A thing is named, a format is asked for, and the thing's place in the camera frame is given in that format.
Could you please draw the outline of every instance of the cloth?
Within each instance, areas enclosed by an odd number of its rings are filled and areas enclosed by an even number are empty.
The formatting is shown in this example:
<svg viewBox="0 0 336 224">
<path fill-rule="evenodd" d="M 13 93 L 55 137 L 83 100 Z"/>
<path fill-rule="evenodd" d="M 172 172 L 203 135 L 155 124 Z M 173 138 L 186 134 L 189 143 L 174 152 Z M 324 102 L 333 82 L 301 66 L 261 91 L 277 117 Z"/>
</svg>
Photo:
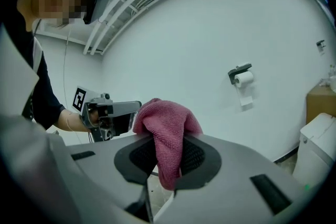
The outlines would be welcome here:
<svg viewBox="0 0 336 224">
<path fill-rule="evenodd" d="M 183 135 L 202 134 L 202 128 L 189 109 L 154 98 L 140 108 L 133 127 L 136 134 L 146 131 L 154 136 L 160 183 L 173 190 L 180 176 Z"/>
<path fill-rule="evenodd" d="M 33 33 L 26 31 L 25 19 L 17 10 L 16 4 L 17 0 L 5 0 L 5 8 L 2 11 L 3 23 L 20 54 L 33 67 Z M 65 108 L 59 103 L 52 91 L 43 54 L 37 75 L 39 80 L 35 86 L 33 96 L 27 101 L 22 116 L 27 119 L 35 118 L 36 122 L 48 129 L 57 122 L 61 111 Z"/>
</svg>

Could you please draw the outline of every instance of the white toilet tank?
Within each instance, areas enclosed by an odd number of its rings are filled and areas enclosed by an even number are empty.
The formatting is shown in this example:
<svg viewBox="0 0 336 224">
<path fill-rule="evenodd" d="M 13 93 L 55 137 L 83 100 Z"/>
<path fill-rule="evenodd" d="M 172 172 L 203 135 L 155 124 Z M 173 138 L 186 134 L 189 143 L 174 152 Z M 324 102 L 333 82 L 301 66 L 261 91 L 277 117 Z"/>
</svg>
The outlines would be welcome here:
<svg viewBox="0 0 336 224">
<path fill-rule="evenodd" d="M 307 187 L 321 183 L 336 160 L 336 118 L 321 113 L 301 129 L 293 177 Z"/>
</svg>

